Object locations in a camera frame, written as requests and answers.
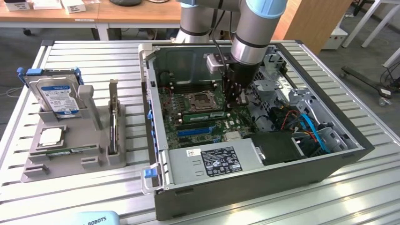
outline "gray floor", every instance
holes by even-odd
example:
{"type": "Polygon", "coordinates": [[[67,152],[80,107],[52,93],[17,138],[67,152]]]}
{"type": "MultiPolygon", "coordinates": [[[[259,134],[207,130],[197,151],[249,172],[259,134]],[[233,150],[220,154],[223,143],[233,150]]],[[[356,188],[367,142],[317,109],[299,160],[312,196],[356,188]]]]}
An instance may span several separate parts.
{"type": "MultiPolygon", "coordinates": [[[[341,24],[343,29],[352,31],[361,17],[363,13],[359,13],[357,17],[345,18],[341,24]]],[[[381,64],[400,47],[400,34],[385,28],[369,47],[367,49],[361,48],[363,40],[365,40],[377,24],[379,22],[369,19],[347,49],[340,48],[339,50],[323,51],[319,54],[320,59],[335,74],[340,74],[341,66],[348,65],[372,80],[379,81],[380,74],[384,71],[381,64]]],[[[0,54],[0,93],[4,93],[9,87],[21,86],[15,70],[17,67],[31,67],[43,39],[92,40],[89,29],[32,29],[35,36],[31,37],[23,35],[21,29],[1,28],[0,31],[0,52],[3,53],[0,54]]],[[[145,33],[139,32],[136,29],[131,29],[123,34],[125,40],[145,38],[145,33]]],[[[373,89],[351,77],[345,78],[344,82],[392,130],[400,135],[400,120],[396,116],[400,110],[400,97],[395,96],[392,105],[380,107],[377,105],[379,96],[373,89]]],[[[3,136],[16,101],[17,98],[0,95],[0,136],[3,136]]]]}

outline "table leg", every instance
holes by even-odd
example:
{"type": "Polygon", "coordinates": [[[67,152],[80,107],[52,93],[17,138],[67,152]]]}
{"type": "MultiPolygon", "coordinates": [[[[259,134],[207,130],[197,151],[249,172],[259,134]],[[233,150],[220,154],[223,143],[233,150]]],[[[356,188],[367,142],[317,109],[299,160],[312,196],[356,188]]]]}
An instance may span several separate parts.
{"type": "Polygon", "coordinates": [[[380,32],[380,30],[383,29],[383,27],[389,22],[391,18],[395,16],[395,14],[399,11],[399,9],[400,9],[400,5],[396,5],[396,7],[393,7],[392,10],[389,11],[389,13],[387,14],[385,18],[383,18],[380,24],[377,25],[377,27],[375,28],[373,32],[369,34],[367,40],[364,41],[364,43],[361,45],[363,48],[367,48],[367,46],[369,45],[371,41],[376,37],[376,35],[380,32]]]}
{"type": "Polygon", "coordinates": [[[385,68],[389,68],[389,66],[393,64],[393,61],[400,57],[400,48],[397,49],[397,51],[392,54],[392,56],[389,57],[389,59],[385,61],[385,63],[383,64],[383,66],[385,68]]]}
{"type": "Polygon", "coordinates": [[[108,41],[108,23],[97,23],[96,24],[100,41],[108,41]]]}
{"type": "Polygon", "coordinates": [[[352,33],[349,34],[348,38],[345,39],[341,47],[347,48],[349,46],[351,41],[353,40],[353,38],[356,37],[359,31],[361,30],[364,24],[367,23],[367,21],[368,21],[369,17],[372,16],[375,10],[377,9],[377,6],[380,6],[380,0],[376,0],[375,3],[372,4],[368,12],[365,13],[361,21],[359,22],[359,24],[357,24],[355,30],[352,31],[352,33]]]}

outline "aluminum extrusion table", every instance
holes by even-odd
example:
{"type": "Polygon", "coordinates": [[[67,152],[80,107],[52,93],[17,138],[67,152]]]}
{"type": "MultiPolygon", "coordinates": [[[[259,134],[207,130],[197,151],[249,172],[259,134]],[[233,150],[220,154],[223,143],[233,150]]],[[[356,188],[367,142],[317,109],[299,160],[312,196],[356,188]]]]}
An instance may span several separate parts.
{"type": "MultiPolygon", "coordinates": [[[[71,213],[113,210],[121,224],[397,224],[400,222],[399,137],[343,85],[307,47],[281,43],[315,81],[360,128],[376,149],[321,183],[159,222],[153,196],[140,191],[140,173],[148,165],[137,45],[144,41],[56,41],[40,47],[33,68],[80,67],[95,87],[96,105],[108,102],[108,82],[119,79],[119,97],[127,106],[128,166],[105,172],[20,183],[28,148],[39,121],[39,104],[27,88],[0,142],[0,223],[59,224],[71,213]]],[[[288,75],[296,77],[289,68],[288,75]]],[[[293,79],[303,86],[299,78],[293,79]]]]}

